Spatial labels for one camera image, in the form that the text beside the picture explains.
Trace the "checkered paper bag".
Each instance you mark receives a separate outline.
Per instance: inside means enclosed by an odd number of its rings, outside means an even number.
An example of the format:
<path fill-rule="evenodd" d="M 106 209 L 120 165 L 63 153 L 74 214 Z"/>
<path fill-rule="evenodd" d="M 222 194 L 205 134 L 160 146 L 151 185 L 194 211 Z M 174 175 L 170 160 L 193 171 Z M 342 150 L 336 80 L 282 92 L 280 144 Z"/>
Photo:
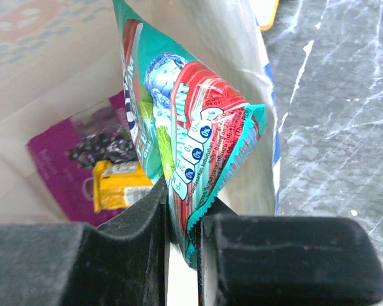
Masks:
<path fill-rule="evenodd" d="M 27 155 L 41 128 L 121 90 L 109 1 L 3 1 L 0 22 L 38 10 L 40 24 L 0 36 L 0 224 L 59 224 L 55 202 Z"/>

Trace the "teal snack packet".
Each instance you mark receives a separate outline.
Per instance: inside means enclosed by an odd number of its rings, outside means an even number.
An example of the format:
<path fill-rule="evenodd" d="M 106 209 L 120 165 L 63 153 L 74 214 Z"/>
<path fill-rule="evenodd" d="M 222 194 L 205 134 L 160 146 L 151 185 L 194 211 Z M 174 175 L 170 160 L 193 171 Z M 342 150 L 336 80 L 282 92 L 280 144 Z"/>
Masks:
<path fill-rule="evenodd" d="M 147 177 L 167 183 L 174 242 L 196 268 L 196 224 L 260 140 L 266 108 L 126 1 L 115 1 L 114 11 L 131 137 Z"/>

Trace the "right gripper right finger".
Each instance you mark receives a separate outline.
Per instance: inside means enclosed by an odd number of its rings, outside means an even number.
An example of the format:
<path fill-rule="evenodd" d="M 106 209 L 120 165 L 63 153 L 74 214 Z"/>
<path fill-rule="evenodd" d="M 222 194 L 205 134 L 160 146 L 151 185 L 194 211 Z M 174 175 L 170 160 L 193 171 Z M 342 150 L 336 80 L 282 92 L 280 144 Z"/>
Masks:
<path fill-rule="evenodd" d="M 344 217 L 237 215 L 215 200 L 197 226 L 200 305 L 374 305 L 383 267 Z"/>

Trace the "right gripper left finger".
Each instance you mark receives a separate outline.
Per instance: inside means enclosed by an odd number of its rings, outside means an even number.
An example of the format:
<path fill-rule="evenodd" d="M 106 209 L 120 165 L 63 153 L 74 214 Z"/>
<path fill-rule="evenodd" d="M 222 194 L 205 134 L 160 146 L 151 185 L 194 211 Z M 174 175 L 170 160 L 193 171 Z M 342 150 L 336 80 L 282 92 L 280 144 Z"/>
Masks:
<path fill-rule="evenodd" d="M 99 227 L 0 224 L 0 305 L 165 305 L 167 186 Z"/>

